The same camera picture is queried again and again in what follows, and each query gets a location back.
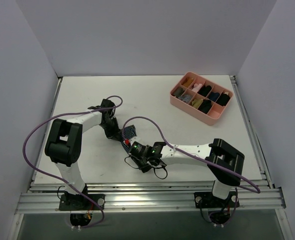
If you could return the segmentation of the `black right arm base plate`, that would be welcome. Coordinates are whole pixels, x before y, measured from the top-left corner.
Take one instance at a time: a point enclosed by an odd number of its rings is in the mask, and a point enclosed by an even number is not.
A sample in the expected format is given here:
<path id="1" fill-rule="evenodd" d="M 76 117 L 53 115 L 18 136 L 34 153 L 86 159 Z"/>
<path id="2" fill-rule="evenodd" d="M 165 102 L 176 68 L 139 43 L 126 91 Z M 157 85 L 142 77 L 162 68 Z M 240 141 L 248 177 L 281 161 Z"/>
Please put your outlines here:
<path id="1" fill-rule="evenodd" d="M 240 203 L 236 200 L 236 192 L 230 191 L 226 199 L 221 199 L 213 196 L 210 191 L 195 192 L 194 194 L 195 207 L 198 209 L 222 209 L 222 208 L 238 208 Z"/>

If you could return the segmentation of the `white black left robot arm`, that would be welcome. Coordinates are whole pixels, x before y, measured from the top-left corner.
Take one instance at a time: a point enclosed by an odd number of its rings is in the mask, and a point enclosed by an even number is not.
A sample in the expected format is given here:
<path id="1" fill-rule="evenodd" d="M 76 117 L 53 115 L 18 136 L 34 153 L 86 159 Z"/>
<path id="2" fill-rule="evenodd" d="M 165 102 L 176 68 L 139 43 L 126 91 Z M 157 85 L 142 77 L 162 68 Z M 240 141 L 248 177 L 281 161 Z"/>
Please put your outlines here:
<path id="1" fill-rule="evenodd" d="M 70 119 L 57 118 L 52 122 L 44 152 L 55 163 L 61 178 L 67 181 L 65 191 L 72 195 L 70 204 L 77 210 L 84 209 L 89 202 L 87 185 L 78 165 L 83 134 L 99 126 L 108 139 L 121 142 L 121 130 L 114 114 L 113 109 L 89 111 Z"/>

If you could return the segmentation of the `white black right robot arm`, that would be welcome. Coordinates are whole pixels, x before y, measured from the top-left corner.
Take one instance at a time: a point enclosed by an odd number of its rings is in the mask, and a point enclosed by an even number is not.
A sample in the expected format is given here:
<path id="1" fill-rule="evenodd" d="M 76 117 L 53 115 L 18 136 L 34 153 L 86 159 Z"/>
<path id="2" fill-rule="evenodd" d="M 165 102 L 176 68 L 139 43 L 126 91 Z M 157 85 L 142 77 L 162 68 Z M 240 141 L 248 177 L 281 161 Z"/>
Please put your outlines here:
<path id="1" fill-rule="evenodd" d="M 139 163 L 139 167 L 166 168 L 169 165 L 195 165 L 207 167 L 215 176 L 209 200 L 214 206 L 222 206 L 232 187 L 238 187 L 244 166 L 245 155 L 226 141 L 215 138 L 203 145 L 169 146 L 165 142 L 143 145 L 139 137 L 129 140 L 129 155 Z"/>

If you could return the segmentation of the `navy white striped underwear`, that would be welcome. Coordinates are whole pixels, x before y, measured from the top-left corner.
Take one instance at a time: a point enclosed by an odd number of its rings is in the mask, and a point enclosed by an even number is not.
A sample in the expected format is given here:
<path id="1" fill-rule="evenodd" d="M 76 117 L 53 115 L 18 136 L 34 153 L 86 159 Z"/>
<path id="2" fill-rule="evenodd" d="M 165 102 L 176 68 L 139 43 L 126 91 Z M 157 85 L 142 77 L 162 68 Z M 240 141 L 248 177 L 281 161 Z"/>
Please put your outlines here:
<path id="1" fill-rule="evenodd" d="M 124 128 L 123 132 L 121 132 L 121 145 L 125 152 L 128 154 L 130 151 L 131 143 L 130 140 L 137 136 L 136 127 L 134 125 L 129 125 Z"/>

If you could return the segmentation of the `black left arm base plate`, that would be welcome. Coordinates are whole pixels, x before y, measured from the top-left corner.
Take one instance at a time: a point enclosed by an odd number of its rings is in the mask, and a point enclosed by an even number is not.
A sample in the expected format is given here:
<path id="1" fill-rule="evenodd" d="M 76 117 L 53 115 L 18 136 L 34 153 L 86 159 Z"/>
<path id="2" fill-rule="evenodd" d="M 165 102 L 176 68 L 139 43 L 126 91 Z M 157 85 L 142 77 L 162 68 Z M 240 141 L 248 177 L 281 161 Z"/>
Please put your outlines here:
<path id="1" fill-rule="evenodd" d="M 105 204 L 105 194 L 88 194 L 92 201 L 96 202 L 102 209 Z M 60 211 L 87 211 L 87 210 L 99 210 L 91 201 L 83 196 L 77 194 L 70 194 L 64 191 L 64 194 L 60 196 L 60 202 L 58 209 Z"/>

